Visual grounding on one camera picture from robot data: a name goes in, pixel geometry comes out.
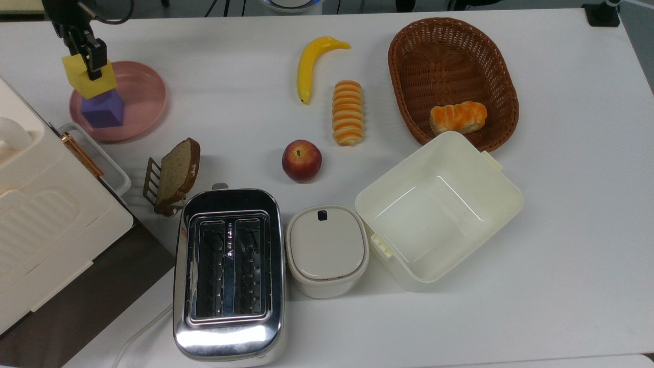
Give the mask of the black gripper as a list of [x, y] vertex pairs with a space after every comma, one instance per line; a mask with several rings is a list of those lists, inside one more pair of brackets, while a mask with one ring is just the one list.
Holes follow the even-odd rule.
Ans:
[[83, 43], [84, 31], [94, 34], [90, 26], [93, 14], [89, 13], [89, 7], [82, 1], [43, 1], [43, 8], [69, 54], [82, 54], [89, 79], [101, 78], [101, 68], [107, 65], [107, 45], [94, 35], [85, 35]]

